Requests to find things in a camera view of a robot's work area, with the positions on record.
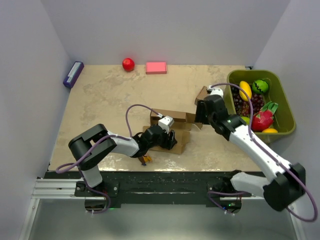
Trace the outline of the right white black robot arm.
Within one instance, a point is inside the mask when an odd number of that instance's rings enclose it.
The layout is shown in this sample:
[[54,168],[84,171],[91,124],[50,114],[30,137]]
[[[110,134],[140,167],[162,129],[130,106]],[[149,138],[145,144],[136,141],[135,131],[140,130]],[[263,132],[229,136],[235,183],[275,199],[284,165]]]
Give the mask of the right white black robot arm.
[[235,174],[222,185],[227,196],[253,193],[263,197],[273,210],[281,212],[305,194],[305,168],[276,154],[240,116],[229,114],[220,95],[209,95],[197,102],[195,122],[212,126],[217,134],[241,148],[264,174],[264,177],[244,172]]

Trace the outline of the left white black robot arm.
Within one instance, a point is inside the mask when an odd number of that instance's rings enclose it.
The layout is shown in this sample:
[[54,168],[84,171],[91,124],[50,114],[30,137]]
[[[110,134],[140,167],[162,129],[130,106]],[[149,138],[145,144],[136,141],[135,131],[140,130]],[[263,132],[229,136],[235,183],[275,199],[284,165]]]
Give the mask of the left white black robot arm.
[[171,150],[177,143],[174,130],[166,131],[157,124],[130,138],[116,135],[103,124],[97,124],[73,138],[68,147],[76,161],[82,160],[78,167],[87,182],[86,191],[92,196],[99,196],[104,184],[98,164],[108,154],[140,158],[153,147]]

